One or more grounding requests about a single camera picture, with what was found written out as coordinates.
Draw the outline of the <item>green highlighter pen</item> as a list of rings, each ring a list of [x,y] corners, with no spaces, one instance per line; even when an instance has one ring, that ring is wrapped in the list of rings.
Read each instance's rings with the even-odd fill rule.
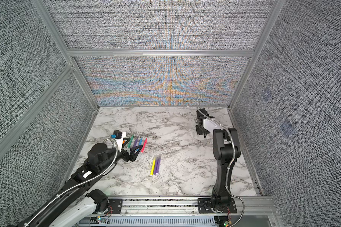
[[[132,141],[134,139],[134,134],[131,136],[129,142],[128,142],[128,145],[127,145],[127,148],[130,149],[131,145],[132,145]]]

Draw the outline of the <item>pink highlighter pen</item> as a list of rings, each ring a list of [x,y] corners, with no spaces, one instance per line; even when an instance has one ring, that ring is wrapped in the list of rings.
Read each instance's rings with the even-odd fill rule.
[[[142,149],[141,149],[141,153],[144,153],[146,143],[147,143],[147,138],[145,139],[145,141],[143,143],[143,146],[142,146]]]

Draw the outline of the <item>yellow highlighter pen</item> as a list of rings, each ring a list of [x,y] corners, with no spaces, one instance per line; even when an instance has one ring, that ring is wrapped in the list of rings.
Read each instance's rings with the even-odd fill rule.
[[[155,164],[156,164],[156,157],[154,157],[153,162],[152,162],[152,168],[151,168],[150,176],[153,176],[153,174],[154,174]]]

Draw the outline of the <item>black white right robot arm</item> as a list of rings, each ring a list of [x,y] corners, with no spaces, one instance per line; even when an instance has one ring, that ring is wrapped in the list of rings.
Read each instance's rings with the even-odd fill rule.
[[[241,156],[237,129],[222,126],[202,108],[196,111],[197,135],[212,135],[213,154],[217,161],[217,179],[212,189],[210,201],[199,201],[200,212],[215,211],[237,213],[231,193],[231,175],[237,159]]]

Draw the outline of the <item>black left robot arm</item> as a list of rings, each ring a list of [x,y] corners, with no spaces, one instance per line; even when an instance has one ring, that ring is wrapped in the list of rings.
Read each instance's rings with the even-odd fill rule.
[[[116,166],[119,160],[134,162],[143,149],[143,145],[140,144],[127,150],[127,141],[118,145],[114,138],[109,138],[109,142],[113,143],[112,147],[106,143],[93,145],[83,165],[71,175],[56,195],[17,226],[50,226],[69,205],[88,192],[103,176],[111,172],[111,167]]]

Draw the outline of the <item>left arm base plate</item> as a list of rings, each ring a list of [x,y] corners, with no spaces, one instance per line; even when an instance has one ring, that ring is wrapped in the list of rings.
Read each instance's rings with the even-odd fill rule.
[[[120,214],[123,207],[123,199],[107,199],[105,211],[106,215]]]

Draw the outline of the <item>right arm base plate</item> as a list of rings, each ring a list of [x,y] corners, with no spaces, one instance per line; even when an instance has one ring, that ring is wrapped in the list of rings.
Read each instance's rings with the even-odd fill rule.
[[[222,202],[212,202],[210,197],[198,198],[197,207],[200,214],[226,214],[228,212],[232,214],[237,213],[237,208],[234,199]]]

